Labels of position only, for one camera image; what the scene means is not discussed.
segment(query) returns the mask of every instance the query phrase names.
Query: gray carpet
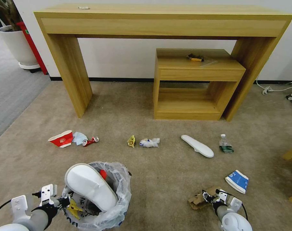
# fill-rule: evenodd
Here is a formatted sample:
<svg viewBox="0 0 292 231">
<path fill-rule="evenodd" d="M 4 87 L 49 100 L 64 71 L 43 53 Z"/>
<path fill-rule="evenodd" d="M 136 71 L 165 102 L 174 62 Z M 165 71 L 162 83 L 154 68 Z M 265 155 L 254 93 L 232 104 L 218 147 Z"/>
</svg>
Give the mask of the gray carpet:
<svg viewBox="0 0 292 231">
<path fill-rule="evenodd" d="M 0 136 L 50 82 L 18 66 L 0 37 Z"/>
<path fill-rule="evenodd" d="M 292 163 L 281 156 L 292 148 L 292 103 L 286 93 L 261 95 L 256 85 L 231 122 L 154 120 L 152 83 L 91 83 L 94 96 L 78 119 L 62 82 L 52 82 L 0 137 L 0 204 L 39 190 L 64 186 L 75 163 L 121 162 L 132 173 L 126 219 L 113 230 L 219 230 L 212 208 L 192 210 L 187 199 L 212 185 L 241 199 L 253 230 L 292 231 Z M 60 149 L 47 141 L 67 129 L 97 135 L 86 148 Z M 219 151 L 225 133 L 235 153 Z M 130 148 L 127 139 L 161 138 L 159 148 Z M 190 135 L 215 153 L 209 159 L 180 139 Z M 247 194 L 224 177 L 238 169 L 249 177 Z M 0 211 L 0 225 L 12 217 Z M 60 213 L 48 230 L 76 230 Z"/>
</svg>

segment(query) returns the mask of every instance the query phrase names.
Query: white wall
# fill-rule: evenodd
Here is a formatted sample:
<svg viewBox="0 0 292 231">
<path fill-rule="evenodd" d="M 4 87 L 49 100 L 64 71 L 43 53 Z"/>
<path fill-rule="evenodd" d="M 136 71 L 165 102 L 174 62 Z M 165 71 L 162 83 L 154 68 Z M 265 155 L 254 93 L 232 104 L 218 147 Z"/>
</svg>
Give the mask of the white wall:
<svg viewBox="0 0 292 231">
<path fill-rule="evenodd" d="M 14 0 L 52 77 L 60 76 L 33 11 L 61 3 L 132 4 L 243 4 L 260 5 L 292 13 L 292 0 Z M 79 39 L 89 77 L 153 78 L 157 47 L 224 48 L 235 41 L 164 39 Z M 292 22 L 260 73 L 259 80 L 292 80 Z"/>
</svg>

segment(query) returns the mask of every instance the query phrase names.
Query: black baseboard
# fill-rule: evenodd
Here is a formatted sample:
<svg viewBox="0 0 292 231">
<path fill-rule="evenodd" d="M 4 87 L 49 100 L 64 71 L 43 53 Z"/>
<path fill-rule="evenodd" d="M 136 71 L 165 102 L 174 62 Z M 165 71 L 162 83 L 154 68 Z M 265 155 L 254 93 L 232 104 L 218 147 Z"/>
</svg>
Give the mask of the black baseboard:
<svg viewBox="0 0 292 231">
<path fill-rule="evenodd" d="M 49 77 L 51 81 L 62 81 L 61 77 Z M 93 82 L 153 82 L 152 78 L 93 78 L 89 81 Z M 162 82 L 183 82 L 183 83 L 209 83 L 209 81 L 162 81 Z M 286 84 L 292 81 L 286 80 L 259 80 L 259 84 Z"/>
</svg>

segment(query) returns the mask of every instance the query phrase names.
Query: plastic water bottle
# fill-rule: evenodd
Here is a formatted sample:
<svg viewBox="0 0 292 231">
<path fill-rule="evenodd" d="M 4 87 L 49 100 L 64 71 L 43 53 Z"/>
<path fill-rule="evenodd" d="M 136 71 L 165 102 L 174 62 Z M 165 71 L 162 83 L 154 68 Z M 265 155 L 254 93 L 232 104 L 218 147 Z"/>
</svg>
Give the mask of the plastic water bottle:
<svg viewBox="0 0 292 231">
<path fill-rule="evenodd" d="M 221 134 L 221 140 L 219 142 L 219 145 L 220 145 L 220 149 L 225 153 L 233 153 L 234 152 L 233 147 L 227 141 L 225 134 Z"/>
</svg>

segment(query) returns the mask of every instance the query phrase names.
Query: red paper cup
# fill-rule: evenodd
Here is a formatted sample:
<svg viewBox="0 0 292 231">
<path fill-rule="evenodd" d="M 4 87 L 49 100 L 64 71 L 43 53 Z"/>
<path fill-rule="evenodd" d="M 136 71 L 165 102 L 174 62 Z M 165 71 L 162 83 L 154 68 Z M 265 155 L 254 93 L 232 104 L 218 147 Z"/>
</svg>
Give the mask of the red paper cup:
<svg viewBox="0 0 292 231">
<path fill-rule="evenodd" d="M 48 139 L 49 142 L 53 143 L 54 145 L 64 148 L 66 146 L 71 145 L 73 140 L 73 133 L 72 130 L 67 130 L 59 135 L 53 136 Z"/>
</svg>

